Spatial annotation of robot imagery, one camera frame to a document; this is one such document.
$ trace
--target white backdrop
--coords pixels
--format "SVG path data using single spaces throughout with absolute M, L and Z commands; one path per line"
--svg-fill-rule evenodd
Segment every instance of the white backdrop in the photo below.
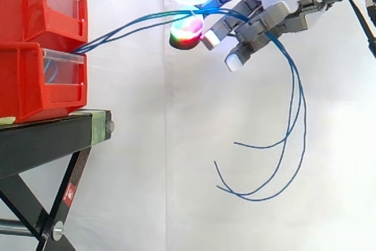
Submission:
M 89 0 L 90 38 L 170 0 Z M 255 152 L 286 131 L 290 71 L 270 45 L 236 73 L 213 52 L 180 52 L 154 29 L 89 55 L 92 108 L 113 111 L 113 139 L 93 149 L 66 234 L 77 250 L 373 250 L 376 229 L 376 61 L 346 2 L 307 32 L 284 35 L 308 103 L 307 154 L 277 199 L 248 203 L 216 189 L 217 160 L 229 183 L 252 190 L 272 173 L 280 149 Z M 278 191 L 296 169 L 303 126 L 281 173 L 258 197 Z M 23 175 L 47 209 L 68 160 Z M 1 216 L 7 212 L 2 209 Z M 0 250 L 35 242 L 0 237 Z

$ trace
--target blue wire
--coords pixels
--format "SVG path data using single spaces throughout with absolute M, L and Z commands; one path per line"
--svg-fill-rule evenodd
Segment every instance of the blue wire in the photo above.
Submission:
M 248 17 L 242 15 L 241 13 L 239 13 L 237 11 L 234 11 L 234 10 L 231 10 L 231 9 L 224 9 L 224 8 L 202 9 L 202 10 L 194 11 L 194 14 L 198 14 L 198 15 L 223 14 L 223 15 L 227 15 L 227 16 L 230 16 L 230 17 L 237 18 L 237 19 L 239 19 L 239 20 L 241 20 L 243 22 L 248 22 L 249 21 Z M 174 16 L 174 15 L 183 15 L 183 16 L 185 15 L 185 16 L 182 17 L 182 18 L 179 18 L 179 19 L 174 19 L 174 20 L 171 20 L 171 21 L 166 21 L 166 22 L 162 22 L 162 23 L 159 23 L 159 24 L 149 25 L 149 26 L 146 26 L 146 27 L 135 29 L 134 31 L 128 32 L 128 33 L 126 33 L 124 35 L 121 35 L 121 36 L 118 36 L 118 37 L 115 37 L 115 38 L 111 38 L 111 37 L 115 36 L 117 33 L 119 33 L 120 31 L 122 31 L 123 29 L 125 29 L 125 28 L 127 28 L 127 27 L 129 27 L 131 25 L 138 24 L 140 22 L 147 21 L 147 20 L 150 20 L 150 19 L 156 19 L 156 18 L 162 18 L 162 17 Z M 100 38 L 97 38 L 97 39 L 95 39 L 92 42 L 87 43 L 86 45 L 81 46 L 80 48 L 78 48 L 77 50 L 75 50 L 75 53 L 78 53 L 78 54 L 87 53 L 87 52 L 89 52 L 89 51 L 91 51 L 91 50 L 99 47 L 100 45 L 103 45 L 103 44 L 106 44 L 106 43 L 109 43 L 109 42 L 113 42 L 113 41 L 117 41 L 117 40 L 122 39 L 122 38 L 124 38 L 126 36 L 134 34 L 136 32 L 143 31 L 145 29 L 153 28 L 153 27 L 156 27 L 156 26 L 161 26 L 161 25 L 169 24 L 169 23 L 172 23 L 172 22 L 175 22 L 175 21 L 180 21 L 180 20 L 188 18 L 190 16 L 192 16 L 192 11 L 170 11 L 170 12 L 162 12 L 162 13 L 156 13 L 156 14 L 146 15 L 146 16 L 141 17 L 139 19 L 136 19 L 136 20 L 134 20 L 134 21 L 132 21 L 132 22 L 130 22 L 130 23 L 128 23 L 128 24 L 126 24 L 126 25 L 118 28 L 118 29 L 115 29 L 114 31 L 109 32 L 108 34 L 103 35 Z M 223 177 L 221 175 L 221 172 L 219 170 L 217 162 L 214 162 L 216 170 L 217 170 L 217 173 L 218 173 L 218 175 L 219 175 L 219 177 L 220 177 L 223 185 L 227 189 L 224 189 L 224 188 L 219 187 L 219 186 L 218 186 L 218 188 L 221 189 L 221 190 L 223 190 L 223 191 L 225 191 L 225 192 L 228 192 L 228 193 L 231 193 L 233 195 L 236 195 L 237 197 L 240 197 L 240 198 L 242 198 L 244 200 L 252 201 L 252 202 L 261 202 L 261 201 L 269 200 L 269 199 L 275 198 L 278 195 L 280 195 L 281 193 L 283 193 L 291 185 L 291 183 L 293 182 L 293 180 L 296 178 L 298 172 L 300 171 L 301 165 L 302 165 L 303 160 L 304 160 L 304 155 L 305 155 L 305 152 L 306 152 L 307 103 L 306 103 L 306 98 L 304 96 L 303 86 L 301 84 L 299 72 L 297 70 L 297 67 L 296 67 L 293 59 L 288 54 L 288 52 L 286 51 L 286 49 L 284 48 L 284 46 L 282 45 L 282 43 L 274 35 L 272 35 L 271 33 L 267 32 L 266 35 L 276 45 L 276 47 L 278 47 L 278 49 L 282 52 L 282 54 L 287 58 L 287 60 L 289 62 L 290 69 L 291 69 L 291 75 L 292 75 L 292 80 L 293 80 L 292 84 L 293 84 L 293 86 L 292 86 L 292 92 L 291 92 L 290 108 L 289 108 L 289 113 L 288 113 L 287 133 L 286 133 L 285 138 L 283 138 L 279 142 L 277 142 L 277 143 L 275 143 L 273 145 L 270 145 L 270 146 L 253 146 L 253 145 L 246 145 L 246 144 L 239 143 L 239 142 L 235 142 L 235 144 L 236 145 L 240 145 L 240 146 L 245 146 L 245 147 L 248 147 L 248 148 L 253 148 L 253 149 L 270 149 L 270 148 L 273 148 L 273 147 L 275 147 L 275 146 L 277 146 L 279 144 L 284 143 L 280 160 L 279 160 L 279 162 L 277 164 L 276 169 L 274 170 L 274 173 L 271 175 L 271 177 L 265 183 L 263 183 L 258 189 L 254 190 L 254 191 L 252 191 L 250 193 L 245 193 L 245 194 L 234 192 L 234 190 L 229 185 L 227 185 L 227 183 L 224 181 L 224 179 L 223 179 Z M 290 125 L 291 125 L 291 116 L 292 116 L 292 108 L 293 108 L 293 100 L 294 100 L 294 93 L 295 93 L 295 74 L 297 75 L 298 84 L 299 84 L 299 103 L 298 103 L 297 113 L 296 113 L 296 116 L 294 118 L 294 122 L 293 122 L 292 126 L 290 127 Z M 284 154 L 285 154 L 285 151 L 286 151 L 287 140 L 290 137 L 292 131 L 294 130 L 294 128 L 296 126 L 296 123 L 297 123 L 297 120 L 298 120 L 298 117 L 300 116 L 300 110 L 301 110 L 302 100 L 303 100 L 303 108 L 304 108 L 304 144 L 303 144 L 303 152 L 302 152 L 302 155 L 301 155 L 300 163 L 299 163 L 299 166 L 298 166 L 295 174 L 293 175 L 293 177 L 291 178 L 291 180 L 288 182 L 288 184 L 286 184 L 286 186 L 283 187 L 281 191 L 279 191 L 278 193 L 276 193 L 273 196 L 270 196 L 268 198 L 262 198 L 262 199 L 249 199 L 249 198 L 246 198 L 245 196 L 253 195 L 256 192 L 260 191 L 262 188 L 264 188 L 275 177 L 275 175 L 279 171 L 280 165 L 281 165 L 281 163 L 283 161 L 283 157 L 284 157 Z
M 52 63 L 52 60 L 48 60 L 46 66 L 44 67 L 43 73 L 44 73 L 45 75 L 46 75 L 47 70 L 48 70 L 49 67 L 51 66 L 51 63 Z M 54 64 L 54 66 L 55 66 L 55 72 L 54 72 L 53 75 L 48 79 L 48 81 L 47 81 L 46 83 L 52 83 L 52 82 L 56 79 L 56 76 L 58 75 L 59 67 L 57 66 L 56 63 Z
M 289 107 L 289 110 L 288 110 L 288 124 L 287 124 L 286 136 L 289 136 L 289 133 L 291 132 L 290 125 L 291 125 L 291 116 L 292 116 L 292 113 L 293 113 L 293 103 L 294 103 L 294 95 L 295 95 L 295 73 L 294 73 L 294 69 L 291 65 L 290 65 L 290 70 L 291 70 L 291 78 L 292 78 L 292 88 L 291 88 L 290 107 Z M 274 179 L 274 177 L 276 176 L 277 172 L 280 169 L 280 166 L 281 166 L 283 158 L 284 158 L 284 154 L 285 154 L 285 151 L 286 151 L 286 145 L 287 145 L 287 139 L 288 138 L 284 139 L 283 148 L 282 148 L 281 156 L 280 156 L 280 159 L 278 161 L 277 167 L 275 168 L 273 174 L 267 179 L 267 181 L 265 181 L 261 186 L 259 186 L 257 189 L 255 189 L 252 192 L 237 193 L 237 195 L 242 195 L 242 196 L 253 195 L 253 194 L 257 193 L 258 191 L 262 190 L 262 188 L 264 188 L 266 185 L 268 185 Z
M 227 188 L 227 189 L 224 189 L 224 188 L 221 188 L 218 186 L 219 189 L 225 191 L 225 192 L 228 192 L 228 193 L 231 193 L 243 200 L 246 200 L 246 201 L 250 201 L 250 202 L 263 202 L 263 201 L 267 201 L 267 200 L 270 200 L 270 199 L 273 199 L 277 196 L 279 196 L 281 193 L 283 193 L 291 184 L 292 182 L 294 181 L 294 179 L 296 178 L 296 176 L 298 175 L 300 169 L 301 169 L 301 165 L 303 164 L 303 160 L 304 160 L 304 155 L 306 153 L 306 147 L 307 147 L 307 102 L 306 102 L 306 97 L 304 96 L 304 90 L 303 90 L 303 86 L 301 84 L 301 79 L 300 79 L 300 75 L 299 75 L 299 72 L 298 72 L 298 69 L 293 61 L 293 59 L 291 58 L 291 56 L 288 54 L 288 52 L 286 51 L 286 49 L 284 48 L 284 46 L 282 45 L 282 43 L 274 36 L 272 35 L 271 33 L 267 32 L 266 35 L 269 37 L 269 39 L 276 45 L 276 47 L 278 47 L 278 49 L 282 52 L 282 54 L 287 58 L 288 60 L 288 63 L 290 65 L 291 68 L 293 68 L 294 72 L 296 73 L 297 75 L 297 78 L 298 78 L 298 82 L 299 82 L 299 90 L 300 90 L 300 96 L 303 98 L 303 106 L 304 106 L 304 135 L 303 135 L 303 150 L 302 150 L 302 154 L 301 154 L 301 158 L 300 158 L 300 161 L 299 161 L 299 164 L 298 164 L 298 168 L 297 170 L 295 171 L 293 177 L 290 179 L 290 181 L 285 185 L 285 187 L 282 188 L 282 190 L 280 190 L 279 192 L 277 192 L 276 194 L 270 196 L 270 197 L 267 197 L 267 198 L 261 198 L 261 199 L 250 199 L 250 198 L 246 198 L 245 196 L 248 196 L 248 195 L 251 195 L 253 193 L 247 193 L 247 194 L 241 194 L 241 193 L 236 193 L 223 179 L 222 177 L 222 174 L 220 172 L 220 169 L 218 167 L 218 164 L 217 162 L 214 162 L 214 165 L 216 167 L 216 170 L 217 170 L 217 173 L 223 183 L 223 185 Z
M 156 26 L 169 24 L 169 23 L 175 22 L 175 21 L 180 21 L 184 18 L 188 18 L 189 16 L 192 16 L 192 13 L 197 14 L 197 15 L 222 14 L 222 15 L 227 15 L 227 16 L 231 16 L 231 17 L 234 17 L 234 18 L 238 18 L 242 21 L 248 21 L 248 18 L 246 16 L 242 15 L 241 13 L 239 13 L 235 10 L 226 9 L 226 8 L 210 8 L 210 9 L 197 10 L 197 11 L 194 11 L 194 12 L 189 11 L 189 10 L 178 10 L 178 11 L 155 13 L 155 14 L 146 15 L 146 16 L 143 16 L 139 19 L 136 19 L 136 20 L 124 25 L 124 26 L 121 26 L 118 29 L 115 29 L 112 32 L 109 32 L 106 35 L 103 35 L 103 36 L 95 39 L 92 42 L 89 42 L 85 45 L 82 45 L 80 48 L 76 49 L 73 53 L 76 53 L 76 54 L 87 53 L 87 52 L 99 47 L 100 45 L 116 41 L 116 40 L 124 38 L 128 35 L 131 35 L 135 32 L 142 31 L 142 30 L 149 29 L 149 28 L 153 28 L 153 27 L 156 27 Z M 117 38 L 111 39 L 112 36 L 114 36 L 118 32 L 122 31 L 123 29 L 125 29 L 125 28 L 127 28 L 131 25 L 138 24 L 139 22 L 147 21 L 147 20 L 150 20 L 150 19 L 162 18 L 162 17 L 166 17 L 166 16 L 175 16 L 175 15 L 185 15 L 186 17 L 174 19 L 172 21 L 167 21 L 167 22 L 163 22 L 163 23 L 160 23 L 160 24 L 154 24 L 154 25 L 151 25 L 151 26 L 146 26 L 144 28 L 140 28 L 140 29 L 137 29 L 133 32 L 129 32 L 125 35 L 118 36 Z

